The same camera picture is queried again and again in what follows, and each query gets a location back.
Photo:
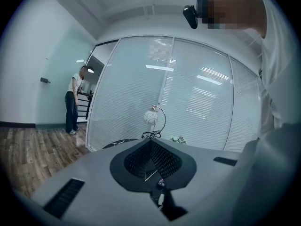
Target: frosted glass panel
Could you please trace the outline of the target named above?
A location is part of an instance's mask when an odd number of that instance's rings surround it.
[[[258,77],[231,58],[234,79],[232,124],[225,150],[243,151],[245,144],[257,138],[260,118]]]
[[[149,131],[143,114],[156,105],[171,39],[142,37],[122,39],[104,68],[88,126],[89,146],[102,149],[117,140],[141,138]]]
[[[230,128],[233,82],[229,58],[200,44],[176,39],[160,107],[164,139],[222,150]],[[155,130],[163,126],[163,116]]]
[[[92,49],[92,42],[75,26],[70,27],[59,41],[43,73],[43,78],[48,79],[50,84],[40,83],[36,114],[38,128],[64,126],[65,94],[70,79],[84,65],[84,62],[76,61],[87,60]]]

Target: wood plank floor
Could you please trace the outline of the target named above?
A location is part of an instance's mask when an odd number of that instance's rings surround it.
[[[13,188],[26,196],[49,177],[87,154],[86,124],[71,136],[64,129],[0,128],[0,159]]]

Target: sneaker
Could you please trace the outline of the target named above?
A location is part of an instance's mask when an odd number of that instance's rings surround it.
[[[72,130],[69,132],[69,134],[70,134],[70,135],[75,135],[75,134],[76,134],[76,131],[72,129]]]

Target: blue jeans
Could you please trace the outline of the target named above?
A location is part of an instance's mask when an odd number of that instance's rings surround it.
[[[76,124],[78,111],[77,106],[75,105],[75,98],[73,92],[68,91],[65,96],[65,103],[66,103],[66,131],[70,133],[70,131],[77,130],[78,126]]]

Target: black rectangular object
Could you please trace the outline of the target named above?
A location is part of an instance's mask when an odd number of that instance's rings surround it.
[[[84,184],[83,181],[70,179],[44,207],[44,210],[56,218],[61,218]]]
[[[230,165],[230,166],[235,166],[237,160],[233,160],[233,159],[228,159],[228,158],[224,158],[224,157],[215,157],[213,159],[213,161],[217,161],[217,162],[220,162],[220,163],[223,163],[223,164],[227,164],[227,165]]]

